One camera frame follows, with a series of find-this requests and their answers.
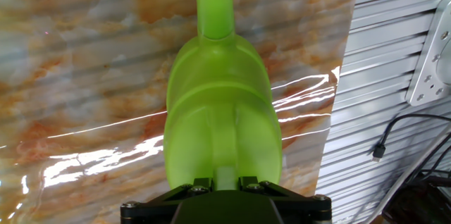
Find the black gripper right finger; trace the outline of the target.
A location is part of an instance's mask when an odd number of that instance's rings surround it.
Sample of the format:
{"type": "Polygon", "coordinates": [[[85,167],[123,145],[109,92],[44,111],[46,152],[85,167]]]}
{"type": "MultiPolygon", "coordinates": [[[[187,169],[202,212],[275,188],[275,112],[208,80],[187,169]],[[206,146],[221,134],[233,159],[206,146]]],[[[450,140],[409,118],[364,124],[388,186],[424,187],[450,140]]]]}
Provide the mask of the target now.
{"type": "Polygon", "coordinates": [[[326,195],[305,197],[267,180],[258,181],[257,177],[239,178],[239,188],[270,199],[284,223],[332,223],[332,201],[326,195]]]}

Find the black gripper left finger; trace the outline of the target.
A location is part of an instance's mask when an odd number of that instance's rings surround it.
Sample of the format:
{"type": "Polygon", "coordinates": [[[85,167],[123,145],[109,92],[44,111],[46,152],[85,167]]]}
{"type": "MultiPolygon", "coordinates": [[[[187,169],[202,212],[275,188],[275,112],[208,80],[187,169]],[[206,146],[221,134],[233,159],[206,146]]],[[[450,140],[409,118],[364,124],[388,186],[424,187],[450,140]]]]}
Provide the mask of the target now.
{"type": "Polygon", "coordinates": [[[211,178],[196,178],[150,201],[128,201],[121,205],[121,224],[170,223],[179,205],[190,197],[213,191],[211,178]]]}

